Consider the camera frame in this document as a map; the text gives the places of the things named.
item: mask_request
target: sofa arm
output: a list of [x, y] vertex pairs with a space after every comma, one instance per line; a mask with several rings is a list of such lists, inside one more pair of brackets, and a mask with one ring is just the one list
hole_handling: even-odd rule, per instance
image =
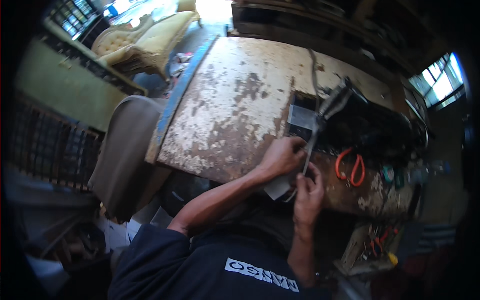
[[197, 10], [195, 6], [195, 0], [179, 0], [179, 6], [177, 8], [177, 12], [186, 12], [192, 11], [195, 12]]

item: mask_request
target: t-shirt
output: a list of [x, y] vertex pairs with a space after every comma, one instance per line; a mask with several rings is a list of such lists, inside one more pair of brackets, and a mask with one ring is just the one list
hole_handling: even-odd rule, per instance
[[327, 299], [302, 288], [284, 257], [238, 234], [183, 234], [142, 225], [122, 255], [109, 299]]

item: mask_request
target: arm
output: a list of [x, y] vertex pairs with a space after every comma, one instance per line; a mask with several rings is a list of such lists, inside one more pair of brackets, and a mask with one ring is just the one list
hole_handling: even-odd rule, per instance
[[293, 215], [295, 232], [288, 255], [290, 268], [306, 288], [315, 284], [313, 230], [324, 196], [322, 174], [313, 163], [309, 163], [308, 167], [315, 176], [315, 182], [301, 173], [297, 175], [298, 192]]
[[216, 223], [255, 189], [273, 178], [293, 171], [305, 158], [299, 137], [274, 140], [262, 162], [247, 175], [211, 189], [188, 202], [173, 218], [168, 229], [186, 236], [199, 233]]

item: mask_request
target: blue painted edge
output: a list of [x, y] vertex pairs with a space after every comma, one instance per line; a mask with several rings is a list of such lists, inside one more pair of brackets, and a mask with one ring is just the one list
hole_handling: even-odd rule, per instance
[[177, 108], [180, 104], [180, 101], [183, 97], [183, 94], [187, 90], [190, 82], [192, 81], [193, 75], [200, 66], [200, 63], [203, 61], [204, 57], [207, 55], [208, 51], [211, 49], [212, 45], [215, 43], [216, 39], [219, 35], [214, 35], [213, 37], [209, 38], [205, 44], [203, 44], [193, 55], [193, 57], [189, 61], [189, 65], [185, 71], [183, 71], [182, 75], [180, 76], [177, 84], [172, 90], [170, 94], [170, 98], [168, 100], [167, 106], [163, 111], [162, 116], [160, 117], [160, 121], [156, 127], [156, 135], [157, 135], [157, 152], [156, 152], [156, 160], [158, 158], [158, 154], [160, 153], [161, 146], [163, 144], [163, 140], [165, 138], [165, 133], [167, 132], [170, 123], [172, 122], [173, 116], [177, 111]]

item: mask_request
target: wooden table top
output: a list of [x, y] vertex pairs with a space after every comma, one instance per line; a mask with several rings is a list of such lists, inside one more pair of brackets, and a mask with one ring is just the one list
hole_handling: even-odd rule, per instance
[[[341, 77], [349, 76], [367, 99], [393, 109], [386, 84], [342, 61], [315, 54], [319, 86], [334, 88]], [[177, 108], [157, 163], [221, 183], [247, 174], [271, 142], [288, 132], [294, 91], [314, 94], [307, 49], [261, 39], [219, 38]], [[336, 177], [335, 159], [325, 153], [312, 155], [324, 174], [325, 207], [376, 216], [388, 192], [380, 174], [366, 170], [363, 184], [356, 188]], [[405, 212], [411, 195], [409, 186], [398, 192], [392, 189], [383, 214]]]

